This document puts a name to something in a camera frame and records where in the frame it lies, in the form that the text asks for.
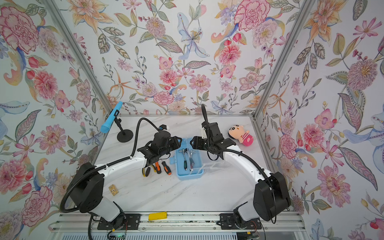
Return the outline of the black handled wrench tool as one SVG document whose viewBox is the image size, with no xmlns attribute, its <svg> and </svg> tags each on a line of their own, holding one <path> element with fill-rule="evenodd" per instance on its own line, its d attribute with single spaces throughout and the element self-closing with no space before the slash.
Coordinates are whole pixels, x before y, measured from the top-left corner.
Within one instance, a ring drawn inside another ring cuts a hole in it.
<svg viewBox="0 0 384 240">
<path fill-rule="evenodd" d="M 194 151 L 192 149 L 189 149 L 189 148 L 185 148 L 185 149 L 186 149 L 186 157 L 189 158 L 190 171 L 192 171 L 192 169 L 195 166 L 195 161 L 193 160 L 193 152 Z"/>
</svg>

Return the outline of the light blue plastic toolbox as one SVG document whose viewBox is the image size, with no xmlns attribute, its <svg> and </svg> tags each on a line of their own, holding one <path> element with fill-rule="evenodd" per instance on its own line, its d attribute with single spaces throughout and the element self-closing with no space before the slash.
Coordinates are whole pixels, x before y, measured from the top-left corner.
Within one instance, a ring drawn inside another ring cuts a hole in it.
<svg viewBox="0 0 384 240">
<path fill-rule="evenodd" d="M 206 151 L 193 149 L 190 143 L 192 140 L 193 138 L 182 139 L 181 147 L 175 150 L 174 156 L 170 159 L 170 164 L 175 165 L 176 175 L 180 181 L 199 179 L 204 173 L 225 166 L 224 160 L 212 161 Z"/>
</svg>

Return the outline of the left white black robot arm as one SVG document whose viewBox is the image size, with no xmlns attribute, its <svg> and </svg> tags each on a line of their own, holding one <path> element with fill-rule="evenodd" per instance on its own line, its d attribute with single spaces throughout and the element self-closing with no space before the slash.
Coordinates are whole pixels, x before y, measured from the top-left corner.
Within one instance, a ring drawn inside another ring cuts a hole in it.
<svg viewBox="0 0 384 240">
<path fill-rule="evenodd" d="M 79 168 L 61 200 L 61 213 L 89 213 L 101 217 L 110 225 L 125 222 L 125 212 L 103 195 L 104 187 L 127 173 L 153 166 L 162 156 L 169 155 L 182 145 L 182 138 L 171 136 L 168 127 L 161 125 L 155 128 L 153 140 L 139 148 L 139 130 L 143 121 L 151 122 L 147 118 L 139 119 L 133 151 L 129 156 L 98 166 L 86 163 Z"/>
</svg>

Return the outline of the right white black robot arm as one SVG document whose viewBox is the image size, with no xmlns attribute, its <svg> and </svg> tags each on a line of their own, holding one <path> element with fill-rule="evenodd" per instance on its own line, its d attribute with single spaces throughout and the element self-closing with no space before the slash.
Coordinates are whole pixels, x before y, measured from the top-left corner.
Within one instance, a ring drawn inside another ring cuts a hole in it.
<svg viewBox="0 0 384 240">
<path fill-rule="evenodd" d="M 224 138 L 217 123 L 210 123 L 206 106 L 202 105 L 202 136 L 190 141 L 194 150 L 206 151 L 208 156 L 216 155 L 240 172 L 254 185 L 254 197 L 234 209 L 233 220 L 237 226 L 261 218 L 264 221 L 277 220 L 277 215 L 291 205 L 285 177 L 280 172 L 272 173 L 262 168 L 246 155 L 231 138 Z"/>
</svg>

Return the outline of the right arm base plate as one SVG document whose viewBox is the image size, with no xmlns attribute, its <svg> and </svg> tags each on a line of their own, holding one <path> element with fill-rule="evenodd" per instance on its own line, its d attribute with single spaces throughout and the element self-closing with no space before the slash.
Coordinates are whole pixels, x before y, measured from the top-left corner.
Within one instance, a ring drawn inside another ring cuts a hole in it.
<svg viewBox="0 0 384 240">
<path fill-rule="evenodd" d="M 216 222 L 222 230 L 261 230 L 262 224 L 259 218 L 252 219 L 249 221 L 242 220 L 236 214 L 220 214 L 220 219 Z"/>
</svg>

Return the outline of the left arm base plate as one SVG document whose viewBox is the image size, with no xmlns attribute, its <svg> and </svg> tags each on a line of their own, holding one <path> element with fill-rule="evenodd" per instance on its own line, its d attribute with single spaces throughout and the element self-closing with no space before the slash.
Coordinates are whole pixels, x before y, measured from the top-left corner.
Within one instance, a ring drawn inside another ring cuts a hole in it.
<svg viewBox="0 0 384 240">
<path fill-rule="evenodd" d="M 138 230 L 140 219 L 140 214 L 120 214 L 111 222 L 101 218 L 97 230 Z"/>
</svg>

